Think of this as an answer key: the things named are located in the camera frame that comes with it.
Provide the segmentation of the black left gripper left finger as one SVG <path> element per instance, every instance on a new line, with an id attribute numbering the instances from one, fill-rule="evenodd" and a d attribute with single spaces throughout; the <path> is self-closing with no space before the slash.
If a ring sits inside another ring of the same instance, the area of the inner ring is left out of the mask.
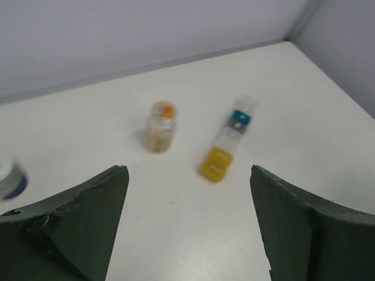
<path id="1" fill-rule="evenodd" d="M 126 166 L 1 215 L 2 280 L 105 280 L 129 184 Z"/>

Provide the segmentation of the clear bottle gold cap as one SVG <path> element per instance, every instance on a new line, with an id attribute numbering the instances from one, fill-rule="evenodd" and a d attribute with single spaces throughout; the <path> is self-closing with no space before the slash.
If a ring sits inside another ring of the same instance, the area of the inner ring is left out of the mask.
<path id="1" fill-rule="evenodd" d="M 158 101 L 151 106 L 146 126 L 146 148 L 153 153 L 166 152 L 173 141 L 177 109 L 169 101 Z"/>

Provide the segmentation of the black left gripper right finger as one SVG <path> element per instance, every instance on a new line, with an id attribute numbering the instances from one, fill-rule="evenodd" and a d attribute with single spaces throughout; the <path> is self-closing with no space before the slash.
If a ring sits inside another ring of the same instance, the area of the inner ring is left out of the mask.
<path id="1" fill-rule="evenodd" d="M 271 280 L 374 280 L 374 215 L 319 197 L 261 166 L 251 195 Z"/>

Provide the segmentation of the weekly pill organizer strip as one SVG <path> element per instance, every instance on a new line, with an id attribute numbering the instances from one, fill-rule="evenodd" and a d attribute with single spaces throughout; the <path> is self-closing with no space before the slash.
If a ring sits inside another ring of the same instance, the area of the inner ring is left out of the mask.
<path id="1" fill-rule="evenodd" d="M 233 109 L 199 166 L 199 173 L 205 179 L 218 183 L 225 178 L 241 140 L 253 120 L 257 105 L 257 100 L 248 95 L 235 101 Z"/>

